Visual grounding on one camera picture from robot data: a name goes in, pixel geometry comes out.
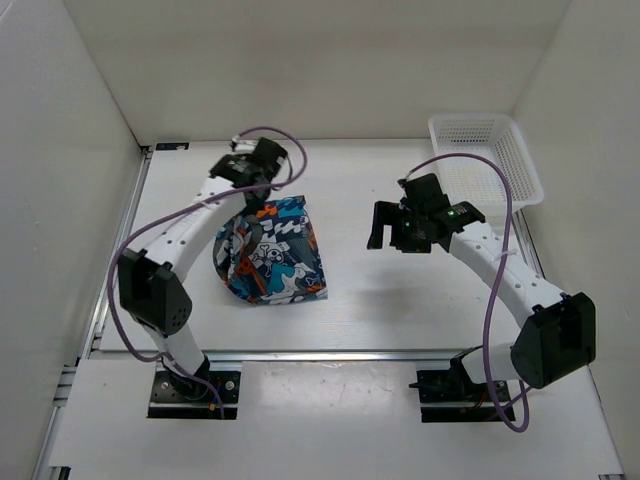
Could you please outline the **colourful patterned shorts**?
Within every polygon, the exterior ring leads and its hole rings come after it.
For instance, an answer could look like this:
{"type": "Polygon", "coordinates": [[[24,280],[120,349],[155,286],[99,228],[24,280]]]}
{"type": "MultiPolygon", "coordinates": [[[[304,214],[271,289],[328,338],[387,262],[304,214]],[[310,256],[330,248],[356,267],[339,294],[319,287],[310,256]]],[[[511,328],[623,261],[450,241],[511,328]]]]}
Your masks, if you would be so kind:
{"type": "Polygon", "coordinates": [[[250,304],[294,304],[328,296],[303,195],[269,200],[256,211],[233,217],[216,235],[212,260],[229,291],[250,304]]]}

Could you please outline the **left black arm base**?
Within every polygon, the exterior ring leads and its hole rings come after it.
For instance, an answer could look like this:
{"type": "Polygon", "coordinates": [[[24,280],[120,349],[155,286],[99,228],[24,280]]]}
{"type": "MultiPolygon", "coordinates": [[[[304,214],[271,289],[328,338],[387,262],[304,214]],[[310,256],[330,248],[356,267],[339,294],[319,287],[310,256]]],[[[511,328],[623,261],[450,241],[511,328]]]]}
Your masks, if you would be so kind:
{"type": "Polygon", "coordinates": [[[199,386],[194,393],[184,395],[185,389],[175,388],[171,372],[159,369],[155,372],[147,408],[150,419],[236,420],[241,385],[241,372],[220,370],[209,372],[209,383],[217,397],[206,387],[199,386]]]}

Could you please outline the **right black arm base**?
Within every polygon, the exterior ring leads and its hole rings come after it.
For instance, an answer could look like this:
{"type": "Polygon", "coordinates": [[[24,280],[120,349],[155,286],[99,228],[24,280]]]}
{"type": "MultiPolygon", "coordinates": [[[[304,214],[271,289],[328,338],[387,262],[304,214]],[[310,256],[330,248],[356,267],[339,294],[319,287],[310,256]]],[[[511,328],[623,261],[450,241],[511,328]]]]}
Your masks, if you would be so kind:
{"type": "Polygon", "coordinates": [[[418,391],[422,423],[501,421],[485,384],[463,391],[448,370],[418,370],[409,387],[418,391]]]}

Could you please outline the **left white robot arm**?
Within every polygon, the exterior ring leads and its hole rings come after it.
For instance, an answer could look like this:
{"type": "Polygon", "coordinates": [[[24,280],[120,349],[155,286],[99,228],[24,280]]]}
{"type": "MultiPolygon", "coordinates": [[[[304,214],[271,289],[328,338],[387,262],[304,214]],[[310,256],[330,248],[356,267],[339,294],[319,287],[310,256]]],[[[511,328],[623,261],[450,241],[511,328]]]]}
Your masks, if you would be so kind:
{"type": "Polygon", "coordinates": [[[184,282],[197,257],[233,216],[268,198],[267,185],[288,157],[277,142],[239,142],[209,170],[185,214],[140,250],[117,262],[120,306],[152,338],[175,388],[188,400],[206,395],[209,363],[187,325],[193,303],[184,282]]]}

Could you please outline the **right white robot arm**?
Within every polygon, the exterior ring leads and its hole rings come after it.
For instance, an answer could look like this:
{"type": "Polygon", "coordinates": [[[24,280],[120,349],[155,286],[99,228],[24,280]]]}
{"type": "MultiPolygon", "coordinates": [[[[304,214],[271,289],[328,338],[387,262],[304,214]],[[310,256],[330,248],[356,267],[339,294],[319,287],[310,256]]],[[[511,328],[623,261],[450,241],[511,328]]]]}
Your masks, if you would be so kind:
{"type": "Polygon", "coordinates": [[[489,379],[543,389],[595,360],[596,307],[588,295],[567,294],[508,253],[485,216],[467,201],[451,203],[435,175],[399,184],[404,191],[399,202],[374,205],[368,249],[383,247],[386,229],[390,246],[403,253],[428,254],[440,246],[496,288],[496,299],[519,327],[512,342],[487,353],[473,347],[451,360],[449,387],[455,396],[470,400],[489,379]]]}

